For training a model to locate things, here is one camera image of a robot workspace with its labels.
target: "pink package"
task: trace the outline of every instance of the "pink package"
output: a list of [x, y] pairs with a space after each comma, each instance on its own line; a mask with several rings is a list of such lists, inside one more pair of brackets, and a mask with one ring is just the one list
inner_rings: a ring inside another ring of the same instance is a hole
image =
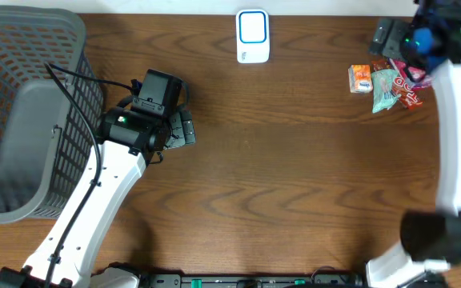
[[405, 69], [405, 67], [407, 66], [407, 64], [405, 62], [401, 62], [401, 61], [398, 61], [398, 60], [394, 60], [394, 59], [389, 59], [389, 62], [391, 63], [391, 65], [398, 71], [398, 73], [403, 77], [403, 79], [405, 80], [405, 83], [410, 87], [410, 89], [412, 89], [413, 91], [419, 91], [419, 90], [422, 90], [422, 89], [426, 89], [428, 87], [431, 87], [431, 76], [428, 76], [426, 75], [426, 72], [421, 70], [421, 69], [417, 69], [417, 68], [414, 68], [414, 67], [410, 67], [408, 68], [408, 70], [411, 72], [412, 74], [412, 77], [413, 78], [422, 78], [426, 75], [426, 77], [424, 78], [424, 80], [422, 80], [421, 82], [419, 83], [413, 83], [408, 77], [407, 77], [407, 74], [405, 73], [405, 71], [403, 71]]

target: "orange box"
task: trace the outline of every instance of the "orange box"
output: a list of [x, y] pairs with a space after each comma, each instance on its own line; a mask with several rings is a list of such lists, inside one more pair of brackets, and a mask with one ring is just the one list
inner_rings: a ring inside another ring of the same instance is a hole
[[348, 70], [351, 93], [369, 93], [373, 90], [369, 65], [352, 65]]

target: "wooden table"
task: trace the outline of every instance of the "wooden table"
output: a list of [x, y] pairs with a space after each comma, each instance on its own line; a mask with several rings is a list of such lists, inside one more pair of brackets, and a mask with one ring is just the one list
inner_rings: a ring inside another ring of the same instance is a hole
[[[399, 238], [406, 209], [433, 210], [438, 115], [372, 114], [347, 69], [373, 59], [377, 18], [271, 17], [265, 64], [236, 61], [231, 16], [82, 15], [100, 78], [155, 68], [190, 83], [197, 143], [170, 150], [130, 192], [96, 268], [187, 274], [362, 269]], [[126, 96], [104, 87], [108, 105]], [[19, 268], [54, 224], [0, 226], [0, 268]], [[461, 287], [461, 268], [448, 274]]]

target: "blue square outline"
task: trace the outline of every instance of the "blue square outline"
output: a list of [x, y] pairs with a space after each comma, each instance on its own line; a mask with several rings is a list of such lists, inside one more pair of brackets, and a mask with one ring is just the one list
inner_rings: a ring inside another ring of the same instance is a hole
[[[244, 42], [243, 41], [243, 38], [241, 37], [241, 16], [243, 14], [252, 14], [252, 13], [260, 13], [263, 15], [263, 25], [264, 25], [264, 39], [262, 41], [254, 41], [254, 42]], [[259, 44], [259, 43], [264, 43], [266, 41], [266, 38], [267, 38], [267, 34], [266, 34], [266, 15], [262, 12], [262, 11], [245, 11], [245, 12], [242, 12], [240, 15], [239, 15], [239, 41], [241, 41], [241, 43], [245, 43], [245, 44]]]

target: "green component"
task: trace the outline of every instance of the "green component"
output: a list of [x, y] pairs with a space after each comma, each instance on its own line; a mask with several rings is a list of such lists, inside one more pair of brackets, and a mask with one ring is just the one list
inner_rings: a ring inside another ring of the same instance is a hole
[[199, 279], [191, 280], [191, 288], [202, 288], [202, 280], [199, 280]]

